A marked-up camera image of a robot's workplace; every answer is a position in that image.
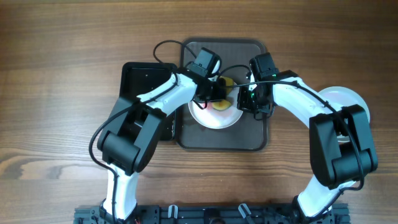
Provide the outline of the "yellow green sponge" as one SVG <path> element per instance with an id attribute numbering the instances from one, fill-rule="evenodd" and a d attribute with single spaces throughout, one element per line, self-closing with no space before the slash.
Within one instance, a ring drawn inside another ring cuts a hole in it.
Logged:
<path id="1" fill-rule="evenodd" d="M 220 78 L 218 79 L 218 82 L 224 86 L 234 85 L 234 81 L 231 78 L 223 77 L 223 76 L 220 76 Z M 231 107 L 231 105 L 232 104 L 227 99 L 222 99 L 220 101 L 212 102 L 212 107 L 218 111 L 227 110 L 229 107 Z"/>

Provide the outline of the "white plate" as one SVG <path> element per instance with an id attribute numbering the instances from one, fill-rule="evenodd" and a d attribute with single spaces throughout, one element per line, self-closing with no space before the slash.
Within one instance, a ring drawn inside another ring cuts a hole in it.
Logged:
<path id="1" fill-rule="evenodd" d="M 218 111 L 212 107 L 212 102 L 205 107 L 204 103 L 199 106 L 191 101 L 188 109 L 193 118 L 202 126 L 210 129 L 223 129 L 232 126 L 243 115 L 243 111 L 237 109 L 239 88 L 228 88 L 226 99 L 232 104 L 227 110 Z"/>

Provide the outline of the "light grey plate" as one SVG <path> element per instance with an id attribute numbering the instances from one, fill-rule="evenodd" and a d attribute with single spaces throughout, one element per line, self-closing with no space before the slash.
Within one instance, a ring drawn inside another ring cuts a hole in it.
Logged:
<path id="1" fill-rule="evenodd" d="M 326 99 L 343 106 L 361 106 L 366 112 L 368 122 L 370 122 L 371 116 L 368 105 L 355 91 L 342 86 L 331 86 L 319 91 L 318 93 Z"/>

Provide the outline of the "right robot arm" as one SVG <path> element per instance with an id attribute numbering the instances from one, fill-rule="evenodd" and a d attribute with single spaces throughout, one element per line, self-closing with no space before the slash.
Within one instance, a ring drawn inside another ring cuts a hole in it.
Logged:
<path id="1" fill-rule="evenodd" d="M 290 219 L 310 223 L 324 218 L 347 191 L 359 191 L 378 158 L 366 110 L 345 106 L 308 87 L 293 71 L 279 71 L 269 53 L 249 62 L 248 84 L 238 93 L 238 109 L 263 118 L 275 107 L 290 111 L 309 129 L 313 177 L 295 196 Z"/>

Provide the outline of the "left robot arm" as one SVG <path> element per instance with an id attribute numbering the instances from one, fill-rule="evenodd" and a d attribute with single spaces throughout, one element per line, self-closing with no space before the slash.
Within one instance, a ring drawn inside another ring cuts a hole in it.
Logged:
<path id="1" fill-rule="evenodd" d="M 101 209 L 110 223 L 125 223 L 136 208 L 140 172 L 151 160 L 166 119 L 199 97 L 205 102 L 225 96 L 212 78 L 221 58 L 202 48 L 182 67 L 172 63 L 128 62 L 122 69 L 119 98 L 109 118 L 95 131 L 89 153 L 102 153 L 108 170 L 108 193 Z"/>

